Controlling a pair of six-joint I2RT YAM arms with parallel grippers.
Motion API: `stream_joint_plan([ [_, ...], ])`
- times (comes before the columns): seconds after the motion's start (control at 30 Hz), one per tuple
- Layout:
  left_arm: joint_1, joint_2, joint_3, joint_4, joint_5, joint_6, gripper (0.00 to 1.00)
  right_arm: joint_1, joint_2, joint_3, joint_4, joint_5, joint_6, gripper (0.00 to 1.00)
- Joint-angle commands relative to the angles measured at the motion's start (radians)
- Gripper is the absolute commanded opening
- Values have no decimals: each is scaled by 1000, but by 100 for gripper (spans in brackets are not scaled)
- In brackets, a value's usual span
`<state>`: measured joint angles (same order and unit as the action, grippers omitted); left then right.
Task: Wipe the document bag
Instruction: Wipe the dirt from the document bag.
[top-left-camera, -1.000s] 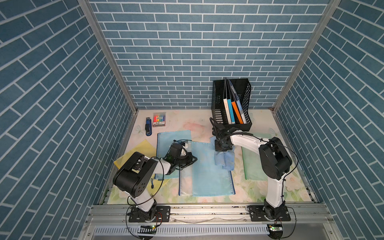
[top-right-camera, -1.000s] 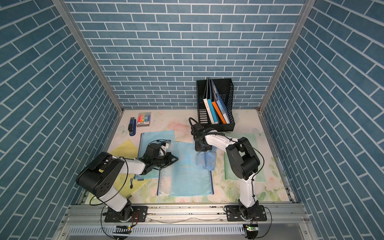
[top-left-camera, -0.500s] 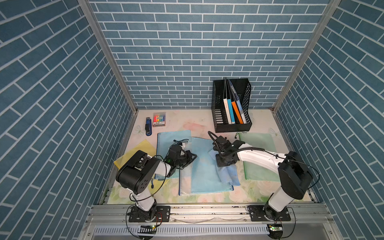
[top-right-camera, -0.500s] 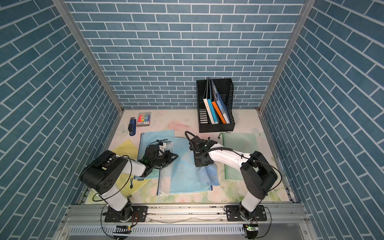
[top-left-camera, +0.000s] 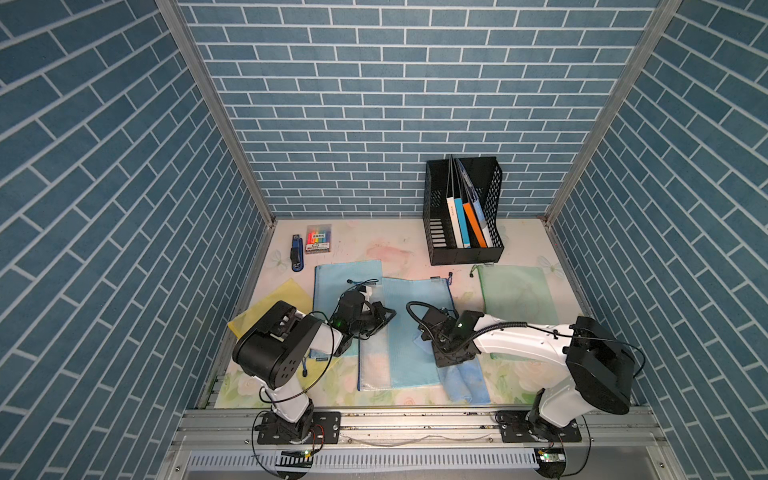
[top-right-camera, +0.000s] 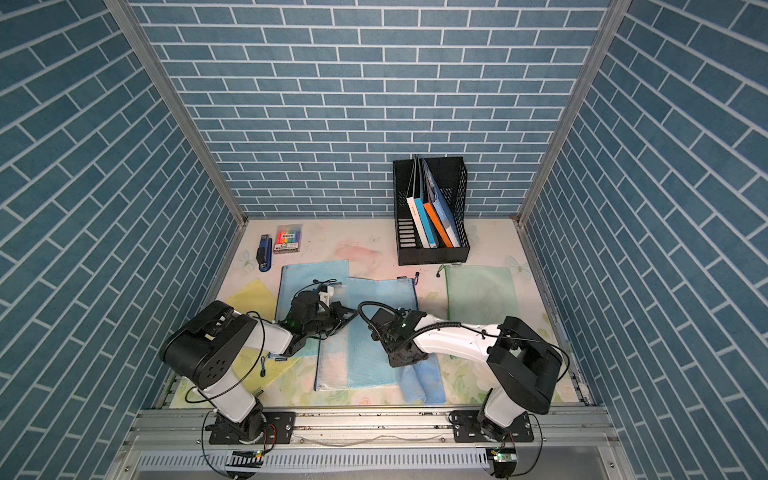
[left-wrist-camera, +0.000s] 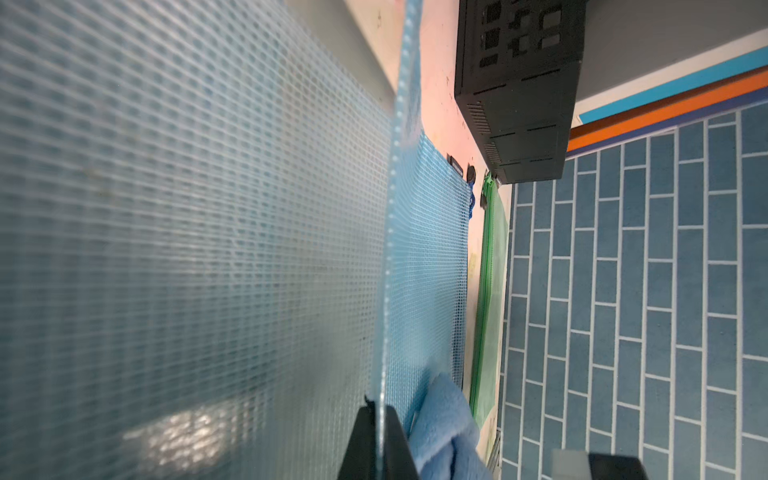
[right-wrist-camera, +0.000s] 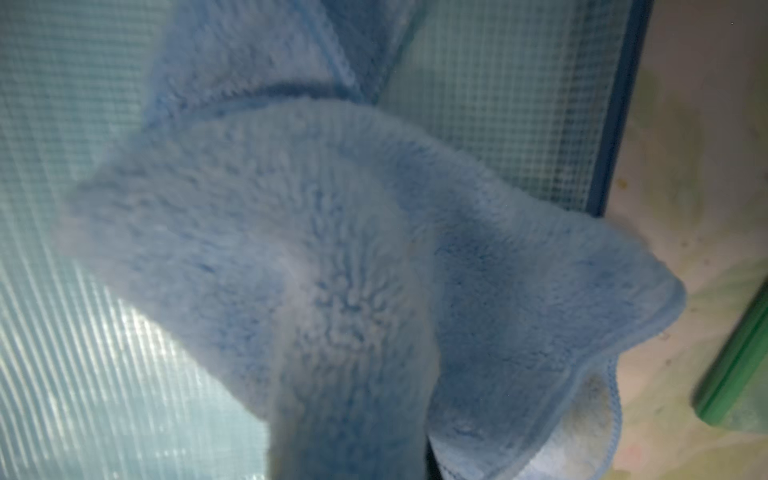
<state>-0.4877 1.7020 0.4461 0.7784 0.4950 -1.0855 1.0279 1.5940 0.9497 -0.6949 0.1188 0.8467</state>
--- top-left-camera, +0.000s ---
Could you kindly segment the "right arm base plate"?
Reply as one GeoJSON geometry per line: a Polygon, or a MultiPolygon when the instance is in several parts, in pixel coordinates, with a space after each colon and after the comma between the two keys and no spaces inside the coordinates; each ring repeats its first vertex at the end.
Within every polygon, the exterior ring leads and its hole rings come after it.
{"type": "Polygon", "coordinates": [[[503,443],[580,443],[582,435],[572,420],[566,427],[556,427],[543,420],[530,421],[528,412],[501,410],[494,414],[503,443]]]}

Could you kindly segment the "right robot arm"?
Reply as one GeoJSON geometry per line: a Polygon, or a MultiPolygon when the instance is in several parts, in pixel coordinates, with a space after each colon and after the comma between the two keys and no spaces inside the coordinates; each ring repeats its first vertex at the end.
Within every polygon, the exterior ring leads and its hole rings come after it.
{"type": "Polygon", "coordinates": [[[528,422],[564,428],[593,410],[625,415],[635,378],[634,347],[617,340],[596,320],[579,316],[570,324],[537,326],[466,310],[412,301],[406,311],[431,343],[436,365],[449,367],[480,354],[506,354],[560,368],[565,378],[537,394],[528,422]]]}

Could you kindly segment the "light blue cleaning cloth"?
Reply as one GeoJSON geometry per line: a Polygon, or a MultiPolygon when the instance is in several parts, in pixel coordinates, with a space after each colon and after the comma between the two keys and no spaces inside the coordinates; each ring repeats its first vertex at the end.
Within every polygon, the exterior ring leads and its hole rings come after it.
{"type": "Polygon", "coordinates": [[[478,358],[455,366],[438,368],[433,357],[431,342],[414,335],[412,343],[417,349],[418,363],[411,375],[418,385],[440,385],[447,401],[452,404],[487,405],[491,398],[478,358]]]}

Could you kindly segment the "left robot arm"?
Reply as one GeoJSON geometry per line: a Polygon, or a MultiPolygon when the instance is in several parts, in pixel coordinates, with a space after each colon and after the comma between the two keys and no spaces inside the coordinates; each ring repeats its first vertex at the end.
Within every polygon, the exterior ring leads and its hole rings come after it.
{"type": "Polygon", "coordinates": [[[262,401],[279,422],[298,428],[311,420],[314,405],[297,378],[310,351],[328,360],[340,357],[354,340],[370,339],[394,319],[395,310],[370,297],[366,285],[353,287],[341,294],[329,316],[278,300],[240,336],[232,360],[260,382],[262,401]]]}

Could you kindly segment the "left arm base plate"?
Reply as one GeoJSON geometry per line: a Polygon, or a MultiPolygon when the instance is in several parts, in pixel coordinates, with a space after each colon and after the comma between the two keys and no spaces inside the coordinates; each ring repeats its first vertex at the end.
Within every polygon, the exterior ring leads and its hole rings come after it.
{"type": "Polygon", "coordinates": [[[272,411],[254,427],[259,445],[303,445],[314,443],[337,444],[342,415],[339,411],[315,411],[305,413],[297,423],[290,423],[272,411]]]}

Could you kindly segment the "clear grey document bag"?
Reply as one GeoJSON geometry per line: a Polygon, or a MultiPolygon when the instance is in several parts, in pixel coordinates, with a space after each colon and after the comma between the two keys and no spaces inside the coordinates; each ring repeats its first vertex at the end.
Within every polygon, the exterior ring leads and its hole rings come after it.
{"type": "Polygon", "coordinates": [[[358,389],[380,391],[391,387],[389,335],[386,325],[368,340],[359,341],[358,389]]]}

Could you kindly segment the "green mesh document bag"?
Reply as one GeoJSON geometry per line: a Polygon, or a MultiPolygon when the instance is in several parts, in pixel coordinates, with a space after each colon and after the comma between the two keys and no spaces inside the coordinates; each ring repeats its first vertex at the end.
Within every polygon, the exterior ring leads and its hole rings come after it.
{"type": "Polygon", "coordinates": [[[493,264],[478,265],[476,272],[487,314],[543,328],[560,323],[541,268],[493,264]]]}

